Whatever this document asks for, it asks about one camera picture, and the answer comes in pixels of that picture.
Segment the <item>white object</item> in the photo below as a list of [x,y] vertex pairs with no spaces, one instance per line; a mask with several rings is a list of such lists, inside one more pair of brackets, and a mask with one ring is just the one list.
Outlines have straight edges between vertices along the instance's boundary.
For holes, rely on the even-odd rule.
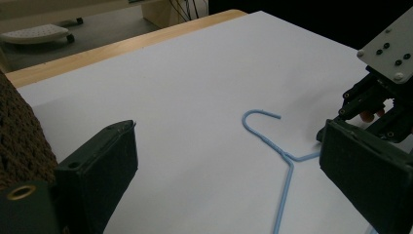
[[[355,52],[257,12],[19,92],[59,161],[102,128],[136,122],[139,169],[105,233],[270,234],[287,165],[243,114],[280,114],[247,122],[295,156],[319,151],[318,130],[367,74]],[[281,234],[368,228],[318,159],[295,164]]]
[[397,84],[413,76],[413,8],[377,35],[357,56]]
[[39,44],[55,41],[62,37],[66,37],[70,43],[74,41],[73,35],[67,28],[53,24],[35,26],[0,34],[0,39],[2,41],[12,44]]

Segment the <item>screw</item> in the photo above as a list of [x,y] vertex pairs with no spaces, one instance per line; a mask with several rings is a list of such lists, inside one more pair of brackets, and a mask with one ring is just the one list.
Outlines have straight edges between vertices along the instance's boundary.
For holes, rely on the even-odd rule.
[[402,64],[402,61],[400,59],[396,60],[394,65],[400,66]]
[[364,56],[364,50],[359,50],[359,51],[357,51],[357,56],[358,56],[358,57]]
[[396,82],[400,82],[404,78],[404,74],[401,72],[398,72],[394,75],[393,80]]

